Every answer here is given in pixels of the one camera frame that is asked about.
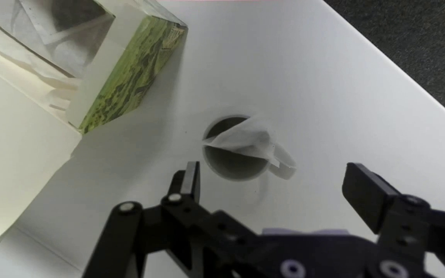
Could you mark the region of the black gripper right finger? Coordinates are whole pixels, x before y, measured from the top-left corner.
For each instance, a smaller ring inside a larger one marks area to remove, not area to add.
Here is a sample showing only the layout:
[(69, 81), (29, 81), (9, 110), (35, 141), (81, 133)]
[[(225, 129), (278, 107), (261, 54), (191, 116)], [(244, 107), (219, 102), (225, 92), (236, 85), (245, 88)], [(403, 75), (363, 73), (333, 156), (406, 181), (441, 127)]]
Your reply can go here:
[(395, 190), (363, 164), (349, 163), (341, 186), (344, 200), (377, 235), (377, 278), (429, 278), (424, 255), (445, 266), (445, 212)]

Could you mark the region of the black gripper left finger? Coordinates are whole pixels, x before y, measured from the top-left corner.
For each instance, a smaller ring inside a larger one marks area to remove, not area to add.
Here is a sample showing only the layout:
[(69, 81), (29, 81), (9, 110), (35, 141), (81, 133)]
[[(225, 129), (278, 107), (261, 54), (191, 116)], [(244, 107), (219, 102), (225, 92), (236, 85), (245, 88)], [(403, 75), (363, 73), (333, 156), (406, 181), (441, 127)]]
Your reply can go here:
[(250, 257), (258, 237), (224, 212), (199, 204), (200, 164), (173, 175), (157, 206), (123, 201), (111, 209), (81, 278), (126, 278), (134, 265), (143, 278), (146, 258), (165, 252), (187, 278), (264, 278)]

